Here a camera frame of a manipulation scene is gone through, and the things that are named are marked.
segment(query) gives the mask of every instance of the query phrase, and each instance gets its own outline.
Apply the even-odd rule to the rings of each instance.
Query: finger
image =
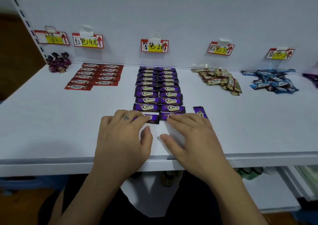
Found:
[[[201,119],[201,117],[197,114],[194,113],[189,113],[189,114],[183,114],[184,116],[187,116],[189,119],[192,119],[193,121],[195,121],[198,124],[204,124],[203,120]]]
[[[142,116],[142,112],[137,110],[129,110],[119,121],[122,124],[130,124],[134,118]]]
[[[147,126],[146,128],[143,129],[143,131],[141,132],[141,139],[140,139],[140,143],[141,143],[141,150],[142,153],[145,157],[145,159],[148,159],[150,156],[150,152],[151,152],[151,145],[152,145],[152,134],[150,131],[150,127]]]
[[[112,121],[113,116],[103,116],[101,118],[101,124],[100,124],[100,131],[102,129],[107,128],[109,126],[109,123]]]
[[[182,134],[183,136],[186,136],[187,133],[189,132],[189,129],[190,129],[190,126],[184,124],[184,123],[181,123],[179,121],[176,121],[170,117],[167,118],[167,121],[169,124],[171,124],[171,126],[173,128],[175,128],[180,134]]]
[[[128,112],[128,110],[117,110],[113,116],[111,124],[118,123],[120,119]]]
[[[160,139],[177,160],[180,160],[181,162],[184,161],[186,151],[182,149],[170,135],[162,134],[160,135]]]
[[[213,129],[211,122],[209,121],[209,119],[201,117],[203,122],[210,128]]]
[[[141,115],[135,119],[131,124],[139,131],[143,125],[151,119],[150,115]]]
[[[188,126],[194,127],[197,125],[195,121],[190,119],[186,114],[169,114],[169,118],[184,123]]]

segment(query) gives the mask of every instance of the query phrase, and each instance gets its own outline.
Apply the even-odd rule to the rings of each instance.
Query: right hand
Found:
[[[205,183],[233,173],[208,119],[189,113],[170,114],[167,121],[185,137],[185,147],[182,149],[168,134],[160,138],[188,172]]]

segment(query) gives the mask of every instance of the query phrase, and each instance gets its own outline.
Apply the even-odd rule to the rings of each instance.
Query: purple chocolate wrapper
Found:
[[[168,87],[168,86],[162,86],[160,88],[160,92],[175,92],[175,93],[181,93],[180,87]]]
[[[157,70],[157,67],[150,67],[150,66],[140,66],[139,69],[151,69],[151,70]]]
[[[174,82],[174,83],[179,83],[178,79],[171,79],[171,78],[161,78],[158,80],[158,82]]]
[[[158,114],[143,114],[143,115],[147,115],[147,116],[151,117],[146,123],[159,124],[160,116]]]
[[[204,117],[204,118],[208,118],[207,115],[206,115],[206,113],[205,113],[205,110],[204,110],[204,108],[203,108],[202,106],[193,107],[193,110],[194,110],[194,112],[195,112],[197,115],[199,115],[199,116],[201,116],[201,117]]]
[[[157,93],[159,90],[156,87],[150,87],[150,86],[137,86],[136,91],[149,91],[149,92],[155,92]]]
[[[171,113],[185,113],[185,107],[179,105],[165,104],[161,105],[162,112],[171,112]]]
[[[167,120],[169,114],[178,114],[178,113],[165,113],[165,112],[160,112],[160,120]]]
[[[159,83],[159,86],[168,86],[168,87],[179,87],[177,83],[174,82],[163,82]]]
[[[147,81],[144,81],[144,82],[136,82],[135,84],[136,86],[151,86],[151,87],[157,87],[157,83],[154,83],[154,82],[147,82]]]
[[[135,97],[159,97],[159,95],[156,92],[136,91]]]
[[[181,93],[176,92],[160,92],[159,97],[170,97],[170,98],[183,98]]]
[[[159,106],[155,104],[133,104],[133,110],[141,112],[159,112]]]
[[[161,97],[160,103],[161,104],[183,105],[182,98],[176,99],[176,98]]]
[[[149,77],[149,78],[157,78],[157,75],[155,74],[138,74],[138,78],[143,78],[143,77]]]
[[[158,81],[157,78],[150,78],[150,77],[137,78],[137,82],[154,82],[154,83],[156,83],[157,81]]]
[[[159,79],[163,79],[163,78],[170,78],[170,79],[178,79],[177,75],[170,75],[170,74],[166,74],[166,75],[158,75]]]
[[[177,72],[173,72],[173,71],[161,71],[158,73],[159,75],[165,75],[165,74],[169,74],[169,75],[177,75]]]
[[[152,70],[151,69],[139,69],[138,73],[139,74],[155,74],[155,75],[158,74],[157,70],[153,70],[153,69]]]
[[[151,103],[151,104],[161,104],[160,98],[154,98],[154,97],[137,97],[136,103]]]
[[[175,72],[176,69],[173,67],[158,67],[158,71],[173,71],[173,72]]]

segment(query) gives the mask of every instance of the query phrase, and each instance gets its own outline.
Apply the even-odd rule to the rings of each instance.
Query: candy pile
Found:
[[[286,78],[285,75],[290,72],[296,72],[295,69],[266,69],[257,71],[241,71],[245,76],[256,76],[258,80],[254,80],[254,84],[250,87],[254,90],[265,88],[267,91],[276,94],[288,93],[292,94],[299,91],[292,81]]]
[[[239,96],[239,93],[242,92],[237,79],[233,78],[232,74],[226,69],[216,68],[211,71],[208,68],[199,68],[191,70],[198,73],[208,85],[220,85],[222,89],[228,90],[233,96]]]
[[[148,123],[159,124],[159,120],[167,120],[171,112],[185,113],[175,68],[141,66],[136,86],[133,110],[160,112],[150,115]]]
[[[308,78],[311,80],[316,88],[318,88],[318,75],[317,74],[302,74],[304,77]]]
[[[64,89],[87,90],[93,86],[117,86],[123,65],[83,63]]]
[[[68,59],[68,53],[61,53],[60,57],[57,53],[52,53],[52,56],[48,55],[45,61],[49,65],[49,71],[51,73],[65,73],[66,69],[72,64]]]

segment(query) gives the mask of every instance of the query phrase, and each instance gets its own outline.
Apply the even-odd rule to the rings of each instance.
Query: left hand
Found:
[[[153,138],[149,126],[139,139],[139,131],[149,119],[133,110],[117,110],[114,116],[102,117],[91,173],[118,186],[135,173],[150,156]]]

